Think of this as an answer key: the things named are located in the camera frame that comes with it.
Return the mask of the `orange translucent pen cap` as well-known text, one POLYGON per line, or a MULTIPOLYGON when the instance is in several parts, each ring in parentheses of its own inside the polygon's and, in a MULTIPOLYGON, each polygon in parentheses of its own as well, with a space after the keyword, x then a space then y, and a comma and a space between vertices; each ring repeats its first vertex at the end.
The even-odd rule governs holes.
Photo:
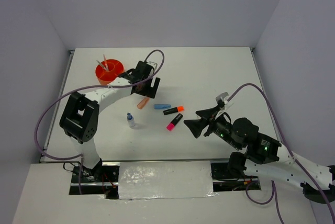
POLYGON ((142 101, 140 101, 138 104, 137 104, 137 108, 138 109, 142 109, 149 101, 150 99, 148 97, 145 97, 142 101))

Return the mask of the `blue translucent pen cap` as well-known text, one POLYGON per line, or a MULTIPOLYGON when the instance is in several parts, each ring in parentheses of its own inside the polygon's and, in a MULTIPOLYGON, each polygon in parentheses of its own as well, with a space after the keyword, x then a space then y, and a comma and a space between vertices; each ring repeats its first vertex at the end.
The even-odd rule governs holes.
POLYGON ((154 104, 154 106, 153 106, 153 108, 157 109, 157 110, 159 110, 159 109, 169 109, 171 107, 172 107, 171 104, 154 104))

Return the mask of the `black highlighter orange cap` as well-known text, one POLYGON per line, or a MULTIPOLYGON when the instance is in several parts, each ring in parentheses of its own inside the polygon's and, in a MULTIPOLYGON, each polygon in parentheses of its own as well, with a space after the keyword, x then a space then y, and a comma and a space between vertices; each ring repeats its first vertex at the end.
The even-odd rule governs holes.
POLYGON ((169 108, 163 111, 164 115, 170 115, 170 114, 174 114, 174 113, 180 113, 184 111, 184 106, 177 106, 177 107, 173 107, 173 108, 169 108))

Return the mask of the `green clear pen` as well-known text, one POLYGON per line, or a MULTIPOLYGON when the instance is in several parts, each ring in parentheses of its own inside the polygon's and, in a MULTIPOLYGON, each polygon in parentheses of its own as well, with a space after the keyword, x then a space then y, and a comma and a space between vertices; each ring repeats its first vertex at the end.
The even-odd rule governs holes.
POLYGON ((96 60, 96 62, 104 71, 108 71, 108 68, 105 65, 103 65, 100 61, 96 60))

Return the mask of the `orange slim pen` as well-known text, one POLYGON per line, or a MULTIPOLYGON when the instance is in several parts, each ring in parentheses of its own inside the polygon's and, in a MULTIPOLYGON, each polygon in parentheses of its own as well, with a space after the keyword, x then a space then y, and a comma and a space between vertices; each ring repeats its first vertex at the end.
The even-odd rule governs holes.
POLYGON ((107 63, 107 59, 106 59, 105 54, 103 54, 103 58, 104 58, 104 63, 105 63, 105 69, 106 69, 107 72, 109 72, 109 67, 108 67, 108 63, 107 63))

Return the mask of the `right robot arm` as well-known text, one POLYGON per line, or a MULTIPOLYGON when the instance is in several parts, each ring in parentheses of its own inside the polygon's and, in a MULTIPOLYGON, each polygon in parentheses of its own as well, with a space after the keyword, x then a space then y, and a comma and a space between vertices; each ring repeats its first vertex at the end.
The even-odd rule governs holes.
POLYGON ((259 132, 258 126, 247 118, 232 121, 219 107, 199 110, 199 117, 185 120, 195 138, 215 134, 235 148, 228 161, 232 177, 267 177, 301 189, 304 196, 325 204, 334 201, 334 166, 314 163, 296 153, 278 140, 259 132))

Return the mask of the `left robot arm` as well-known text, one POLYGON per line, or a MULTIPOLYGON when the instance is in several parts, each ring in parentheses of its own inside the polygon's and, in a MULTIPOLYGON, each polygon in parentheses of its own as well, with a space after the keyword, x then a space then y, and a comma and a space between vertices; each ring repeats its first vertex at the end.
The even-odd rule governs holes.
POLYGON ((107 87, 70 95, 60 119, 60 127, 70 137, 76 151, 83 156, 82 174, 95 182, 102 177, 102 160, 96 151, 94 135, 98 117, 104 109, 133 93, 155 98, 160 79, 154 74, 154 63, 139 61, 134 69, 117 76, 107 87))

